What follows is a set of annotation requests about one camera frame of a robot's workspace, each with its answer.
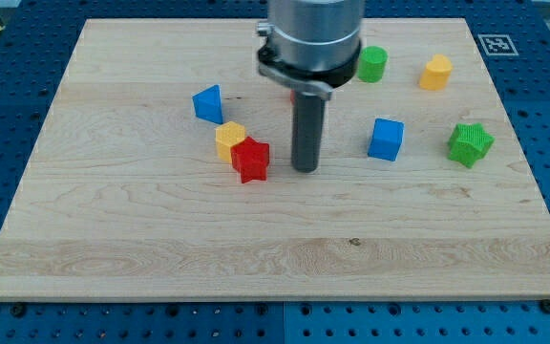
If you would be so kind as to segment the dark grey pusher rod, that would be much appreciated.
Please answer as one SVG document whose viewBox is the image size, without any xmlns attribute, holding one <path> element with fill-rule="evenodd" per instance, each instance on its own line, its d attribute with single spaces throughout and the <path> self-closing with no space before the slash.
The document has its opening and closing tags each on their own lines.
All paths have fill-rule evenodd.
<svg viewBox="0 0 550 344">
<path fill-rule="evenodd" d="M 318 167 L 326 102 L 293 91 L 291 163 L 295 170 L 310 173 Z"/>
</svg>

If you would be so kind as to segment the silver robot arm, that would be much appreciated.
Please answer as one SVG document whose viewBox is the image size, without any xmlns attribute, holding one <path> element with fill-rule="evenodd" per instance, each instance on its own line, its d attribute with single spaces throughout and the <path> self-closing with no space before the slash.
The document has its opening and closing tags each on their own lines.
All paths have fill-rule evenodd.
<svg viewBox="0 0 550 344">
<path fill-rule="evenodd" d="M 364 0 L 274 0 L 257 24 L 258 72 L 293 95 L 291 164 L 319 164 L 327 102 L 351 80 L 362 51 Z"/>
</svg>

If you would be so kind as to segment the black clamp ring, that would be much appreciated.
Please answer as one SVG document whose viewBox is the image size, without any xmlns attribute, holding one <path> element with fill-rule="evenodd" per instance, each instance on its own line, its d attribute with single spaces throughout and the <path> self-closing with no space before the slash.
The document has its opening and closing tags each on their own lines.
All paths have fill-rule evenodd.
<svg viewBox="0 0 550 344">
<path fill-rule="evenodd" d="M 361 50 L 362 44 L 358 43 L 346 63 L 334 69 L 312 72 L 285 64 L 267 39 L 257 51 L 258 73 L 292 91 L 313 94 L 323 101 L 328 101 L 334 89 L 343 86 L 355 76 Z"/>
</svg>

